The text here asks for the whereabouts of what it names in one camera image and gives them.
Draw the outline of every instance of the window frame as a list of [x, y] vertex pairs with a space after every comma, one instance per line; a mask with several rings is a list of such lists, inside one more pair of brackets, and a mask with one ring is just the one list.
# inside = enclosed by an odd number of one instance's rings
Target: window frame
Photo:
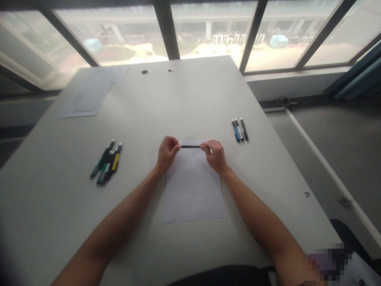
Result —
[[[251, 23], [250, 32], [245, 45], [245, 49], [242, 54], [241, 64], [239, 70], [242, 75], [255, 75], [266, 73], [280, 73], [280, 72], [294, 72], [300, 70], [311, 70], [320, 68], [331, 68], [340, 66], [351, 66], [356, 63], [358, 58], [365, 54], [369, 49], [381, 40], [381, 32], [373, 38], [365, 47], [362, 48], [352, 59], [345, 63], [339, 64], [325, 64], [318, 66], [308, 66], [305, 64], [317, 51], [317, 49], [323, 44], [324, 40], [330, 35], [334, 28], [338, 25], [340, 20], [345, 16], [348, 10], [353, 6], [356, 0], [342, 0], [337, 6], [336, 10], [332, 13], [329, 19], [326, 21], [323, 28], [319, 31], [315, 39], [304, 51], [303, 55], [299, 58], [296, 65], [292, 68], [276, 69], [276, 70], [263, 70], [263, 71], [249, 71], [246, 72], [247, 62], [254, 45], [255, 38], [259, 31], [260, 24], [267, 6], [268, 1], [273, 0], [258, 0], [257, 8], [255, 10], [253, 22]], [[29, 4], [26, 4], [22, 0], [14, 0], [12, 2], [7, 1], [0, 5], [0, 11], [14, 11], [14, 10], [37, 10], [39, 11], [68, 41], [68, 43], [86, 60], [92, 67], [99, 66], [99, 63], [91, 56], [90, 52], [81, 44], [81, 42], [74, 36], [74, 34], [66, 27], [65, 23], [54, 12], [55, 9], [86, 9], [86, 8], [101, 8], [101, 7], [123, 7], [123, 6], [136, 6], [136, 5], [153, 5], [156, 13], [156, 17], [159, 23], [160, 32], [164, 40], [164, 45], [167, 50], [169, 60], [179, 60], [180, 53], [177, 44], [175, 25], [173, 22], [171, 4], [202, 4], [223, 2], [222, 0], [79, 0], [79, 1], [67, 1], [67, 0], [33, 0]], [[30, 90], [32, 93], [46, 93], [51, 91], [44, 91], [41, 88], [35, 86], [28, 80], [22, 78], [13, 71], [0, 65], [0, 74]]]

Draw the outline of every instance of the curtain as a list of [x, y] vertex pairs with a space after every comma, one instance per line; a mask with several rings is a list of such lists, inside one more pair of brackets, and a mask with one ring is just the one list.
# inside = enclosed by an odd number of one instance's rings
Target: curtain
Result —
[[352, 100], [381, 94], [381, 42], [326, 90], [331, 98]]

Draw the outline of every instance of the wall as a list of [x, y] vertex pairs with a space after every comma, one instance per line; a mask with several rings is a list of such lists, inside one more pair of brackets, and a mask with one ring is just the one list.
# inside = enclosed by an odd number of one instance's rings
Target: wall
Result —
[[22, 99], [0, 102], [0, 128], [34, 125], [54, 99]]
[[245, 76], [258, 101], [320, 95], [350, 67]]

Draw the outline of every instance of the glass window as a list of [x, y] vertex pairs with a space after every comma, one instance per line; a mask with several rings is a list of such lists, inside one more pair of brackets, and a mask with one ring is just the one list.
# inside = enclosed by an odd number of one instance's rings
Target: glass window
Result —
[[61, 89], [86, 61], [38, 11], [0, 12], [0, 62], [44, 90]]
[[29, 93], [30, 91], [10, 79], [0, 75], [0, 94], [10, 95], [16, 93]]
[[294, 67], [338, 4], [339, 0], [269, 1], [245, 71]]
[[153, 6], [56, 13], [102, 66], [168, 60]]
[[357, 0], [306, 66], [348, 62], [380, 33], [380, 15], [380, 0]]
[[257, 1], [172, 4], [180, 58], [230, 55], [241, 63]]

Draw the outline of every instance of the white table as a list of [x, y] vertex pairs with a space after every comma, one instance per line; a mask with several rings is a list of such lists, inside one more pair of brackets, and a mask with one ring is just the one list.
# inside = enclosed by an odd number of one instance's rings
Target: white table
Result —
[[[3, 243], [25, 284], [52, 282], [149, 173], [165, 135], [221, 141], [228, 164], [306, 253], [341, 242], [229, 56], [131, 65], [96, 116], [56, 119], [88, 72], [78, 72], [0, 172]], [[237, 143], [232, 117], [244, 118], [250, 142]], [[112, 138], [124, 143], [119, 169], [97, 188], [89, 174]], [[165, 177], [102, 285], [165, 285], [223, 265], [271, 264], [224, 183], [226, 218], [166, 225], [164, 189]]]

